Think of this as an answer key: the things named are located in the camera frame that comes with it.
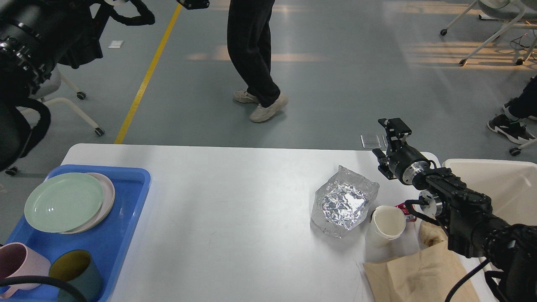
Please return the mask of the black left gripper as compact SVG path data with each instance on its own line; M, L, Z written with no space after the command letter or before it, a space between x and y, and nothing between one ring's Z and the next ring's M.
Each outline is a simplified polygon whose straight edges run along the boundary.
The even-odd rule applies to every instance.
M177 2L187 10L205 9L210 6L209 0L177 0Z

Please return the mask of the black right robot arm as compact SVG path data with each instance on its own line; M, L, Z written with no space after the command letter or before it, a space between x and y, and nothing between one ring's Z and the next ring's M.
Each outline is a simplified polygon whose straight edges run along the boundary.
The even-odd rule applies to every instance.
M500 302L535 302L537 234L536 227L510 225L493 214L491 198L467 187L450 168L437 167L406 139L411 129L400 119L378 119L386 131L386 152L373 150L378 170L389 180L397 179L421 191L416 200L406 200L408 211L441 227L448 237L448 249L467 258L485 261L466 274L446 296L455 292L478 270L486 271L485 281Z

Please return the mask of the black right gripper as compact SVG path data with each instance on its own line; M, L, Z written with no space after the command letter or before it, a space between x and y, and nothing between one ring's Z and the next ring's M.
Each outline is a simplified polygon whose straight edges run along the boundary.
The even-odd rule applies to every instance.
M381 118L378 123L386 132L388 157L380 149L372 149L378 161L378 170L388 180L399 180L412 185L415 176L430 168L430 161L420 151L407 144L412 130L401 118Z

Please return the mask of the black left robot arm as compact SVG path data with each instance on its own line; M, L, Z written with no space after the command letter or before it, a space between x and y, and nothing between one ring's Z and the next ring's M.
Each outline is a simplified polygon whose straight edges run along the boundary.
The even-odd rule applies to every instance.
M77 68L102 57L97 34L112 11L102 4L96 19L92 0L5 0L1 2L1 92L8 99L29 100L58 64ZM107 302L149 193L150 174L142 168L63 165L48 177L69 172L102 173L117 184L119 193L111 212L96 227L77 234L46 233L21 215L7 242L21 242L55 260L74 249L87 250L102 277L94 302Z

